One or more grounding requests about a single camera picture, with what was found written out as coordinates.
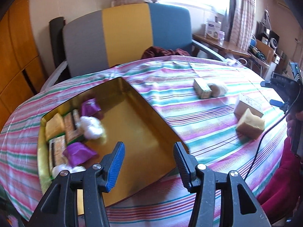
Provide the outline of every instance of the metal screw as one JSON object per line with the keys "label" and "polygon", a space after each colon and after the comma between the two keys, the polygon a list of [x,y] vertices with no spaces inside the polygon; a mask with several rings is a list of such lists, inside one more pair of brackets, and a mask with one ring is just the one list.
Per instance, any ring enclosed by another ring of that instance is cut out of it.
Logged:
{"label": "metal screw", "polygon": [[60,172],[60,176],[66,176],[69,173],[68,170],[63,170]]}
{"label": "metal screw", "polygon": [[205,169],[206,169],[206,165],[204,165],[204,164],[198,164],[198,165],[197,165],[197,168],[198,168],[199,170],[205,170]]}
{"label": "metal screw", "polygon": [[94,170],[99,170],[102,166],[100,164],[94,164],[93,169]]}
{"label": "metal screw", "polygon": [[232,177],[237,177],[239,175],[239,173],[237,171],[230,171],[230,175]]}

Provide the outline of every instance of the purple packet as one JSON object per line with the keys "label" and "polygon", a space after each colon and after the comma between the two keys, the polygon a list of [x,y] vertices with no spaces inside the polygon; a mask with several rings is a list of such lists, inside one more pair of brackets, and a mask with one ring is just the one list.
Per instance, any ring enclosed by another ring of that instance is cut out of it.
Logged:
{"label": "purple packet", "polygon": [[69,164],[75,167],[96,156],[97,153],[81,142],[74,142],[67,146],[63,151],[63,155],[69,160]]}
{"label": "purple packet", "polygon": [[87,100],[82,103],[81,116],[87,116],[87,117],[94,116],[94,117],[98,118],[99,120],[101,120],[103,118],[101,108],[98,105],[95,98]]}

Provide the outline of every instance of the chair armrest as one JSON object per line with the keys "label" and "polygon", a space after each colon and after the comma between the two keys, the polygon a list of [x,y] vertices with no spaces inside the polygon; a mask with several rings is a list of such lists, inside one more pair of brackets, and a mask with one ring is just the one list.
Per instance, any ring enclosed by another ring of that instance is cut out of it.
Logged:
{"label": "chair armrest", "polygon": [[219,60],[219,61],[225,61],[225,58],[221,55],[219,55],[218,53],[216,53],[215,51],[211,50],[210,48],[206,47],[205,45],[198,43],[195,40],[192,40],[192,44],[194,47],[196,47],[197,49],[209,54],[214,60]]}
{"label": "chair armrest", "polygon": [[48,89],[49,87],[52,87],[55,82],[60,77],[61,73],[64,71],[64,69],[67,67],[67,61],[63,61],[51,74],[51,76],[48,78],[48,80],[43,84],[40,92]]}

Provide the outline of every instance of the black cable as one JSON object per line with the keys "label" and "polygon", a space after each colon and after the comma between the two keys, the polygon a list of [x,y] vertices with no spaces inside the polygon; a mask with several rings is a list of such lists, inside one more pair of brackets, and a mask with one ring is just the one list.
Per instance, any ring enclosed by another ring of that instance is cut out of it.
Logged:
{"label": "black cable", "polygon": [[259,142],[259,145],[258,145],[258,148],[257,148],[257,151],[256,151],[256,154],[255,154],[255,157],[254,157],[254,160],[252,161],[252,164],[251,164],[250,167],[249,167],[249,170],[248,170],[248,172],[247,172],[247,174],[246,174],[246,176],[245,176],[245,178],[244,178],[244,181],[247,179],[247,177],[248,177],[248,175],[249,175],[249,173],[250,173],[252,167],[254,166],[254,163],[255,163],[255,161],[256,161],[256,159],[257,159],[258,152],[259,152],[259,149],[260,149],[261,142],[262,142],[263,138],[265,137],[265,135],[266,135],[268,132],[270,132],[273,128],[275,128],[275,127],[276,127],[276,126],[277,126],[277,125],[278,125],[278,124],[279,124],[279,123],[280,123],[280,122],[289,114],[289,112],[290,112],[292,106],[294,105],[294,103],[295,103],[295,102],[297,101],[297,99],[299,98],[300,92],[301,92],[301,85],[300,85],[300,88],[299,88],[299,94],[297,95],[295,101],[290,105],[289,109],[288,109],[287,112],[284,114],[284,116],[283,116],[280,120],[278,120],[272,127],[270,127],[270,128],[263,134],[263,136],[261,137],[260,142]]}

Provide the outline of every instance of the white packaging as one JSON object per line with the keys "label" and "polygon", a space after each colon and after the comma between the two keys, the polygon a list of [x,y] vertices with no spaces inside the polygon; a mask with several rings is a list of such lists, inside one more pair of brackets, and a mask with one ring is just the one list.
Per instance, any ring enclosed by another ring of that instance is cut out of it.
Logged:
{"label": "white packaging", "polygon": [[209,98],[212,94],[212,90],[207,85],[207,82],[201,78],[194,79],[194,89],[201,99]]}
{"label": "white packaging", "polygon": [[246,109],[250,109],[253,115],[257,115],[258,117],[262,118],[263,116],[263,109],[261,104],[256,102],[255,100],[245,96],[243,94],[239,94],[239,97],[235,103],[234,114],[242,115],[245,113]]}
{"label": "white packaging", "polygon": [[207,20],[205,24],[205,37],[210,39],[219,39],[219,32],[221,31],[221,22],[213,22]]}

